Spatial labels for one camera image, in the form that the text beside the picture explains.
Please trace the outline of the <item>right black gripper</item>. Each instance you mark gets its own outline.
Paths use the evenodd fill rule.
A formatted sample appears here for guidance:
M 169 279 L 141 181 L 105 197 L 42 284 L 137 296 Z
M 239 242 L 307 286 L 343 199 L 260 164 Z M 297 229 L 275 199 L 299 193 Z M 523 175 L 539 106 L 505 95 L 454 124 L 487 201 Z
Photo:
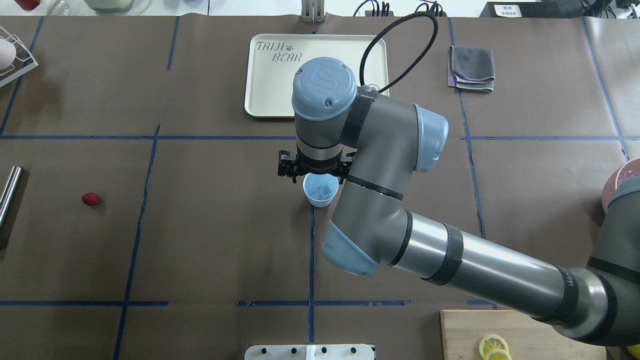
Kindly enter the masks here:
M 346 180 L 356 154 L 356 152 L 338 153 L 332 158 L 317 160 L 298 152 L 295 160 L 295 177 L 306 174 L 329 174 L 339 180 Z

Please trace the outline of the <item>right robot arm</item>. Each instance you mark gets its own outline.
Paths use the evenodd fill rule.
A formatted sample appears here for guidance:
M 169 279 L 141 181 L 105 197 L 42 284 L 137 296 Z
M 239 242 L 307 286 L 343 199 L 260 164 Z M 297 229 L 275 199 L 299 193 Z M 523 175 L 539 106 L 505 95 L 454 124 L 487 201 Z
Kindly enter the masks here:
M 584 268 L 566 269 L 402 207 L 413 173 L 434 168 L 448 121 L 357 85 L 341 60 L 318 57 L 294 75 L 297 154 L 279 176 L 343 180 L 322 244 L 357 276 L 379 265 L 524 313 L 563 337 L 604 347 L 639 343 L 639 178 L 622 181 Z

